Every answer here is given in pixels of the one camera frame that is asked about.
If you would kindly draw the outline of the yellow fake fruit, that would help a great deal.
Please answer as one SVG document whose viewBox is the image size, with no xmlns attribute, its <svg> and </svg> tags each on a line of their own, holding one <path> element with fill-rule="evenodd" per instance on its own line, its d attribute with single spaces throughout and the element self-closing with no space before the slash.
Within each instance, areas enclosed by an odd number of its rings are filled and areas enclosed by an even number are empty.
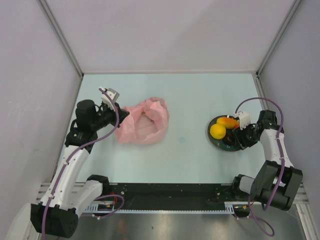
<svg viewBox="0 0 320 240">
<path fill-rule="evenodd" d="M 216 120 L 216 123 L 224 126 L 226 129 L 229 129 L 229 130 L 236 129 L 240 126 L 239 122 L 236 119 L 226 117 L 226 116 L 219 117 Z"/>
</svg>

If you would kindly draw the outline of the pink plastic bag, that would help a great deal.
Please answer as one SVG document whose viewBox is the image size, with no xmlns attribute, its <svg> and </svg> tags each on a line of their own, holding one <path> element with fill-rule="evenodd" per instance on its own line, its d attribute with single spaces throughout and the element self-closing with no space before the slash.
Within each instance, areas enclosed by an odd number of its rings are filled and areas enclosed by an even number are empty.
<svg viewBox="0 0 320 240">
<path fill-rule="evenodd" d="M 129 115 L 115 131 L 119 144 L 148 145 L 161 141 L 169 126 L 170 114 L 167 102 L 160 97 L 151 97 L 124 110 Z"/>
</svg>

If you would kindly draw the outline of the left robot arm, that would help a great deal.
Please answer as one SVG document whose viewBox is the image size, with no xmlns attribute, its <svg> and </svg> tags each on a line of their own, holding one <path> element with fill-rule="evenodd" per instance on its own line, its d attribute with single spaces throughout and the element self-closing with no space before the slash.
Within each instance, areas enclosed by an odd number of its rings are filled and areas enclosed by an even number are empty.
<svg viewBox="0 0 320 240">
<path fill-rule="evenodd" d="M 49 188 L 38 204 L 31 205 L 30 220 L 42 235 L 69 239 L 78 226 L 79 218 L 91 202 L 117 199 L 106 176 L 92 174 L 77 192 L 74 185 L 80 170 L 90 156 L 93 146 L 100 141 L 97 132 L 113 125 L 116 129 L 129 112 L 116 103 L 112 109 L 106 103 L 96 105 L 86 99 L 77 103 L 76 118 L 66 136 L 64 154 Z"/>
</svg>

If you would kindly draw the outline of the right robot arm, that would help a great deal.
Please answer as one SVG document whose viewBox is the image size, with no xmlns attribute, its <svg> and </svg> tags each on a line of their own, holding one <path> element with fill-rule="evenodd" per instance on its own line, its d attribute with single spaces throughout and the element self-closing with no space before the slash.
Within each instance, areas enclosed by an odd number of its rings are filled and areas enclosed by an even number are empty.
<svg viewBox="0 0 320 240">
<path fill-rule="evenodd" d="M 240 111 L 233 115 L 239 127 L 232 133 L 242 150 L 261 143 L 265 162 L 256 177 L 239 174 L 233 179 L 231 196 L 242 201 L 248 195 L 251 201 L 283 211 L 291 208 L 303 179 L 301 170 L 294 168 L 284 144 L 284 131 L 278 124 L 276 113 L 262 110 L 256 123 L 250 115 Z"/>
</svg>

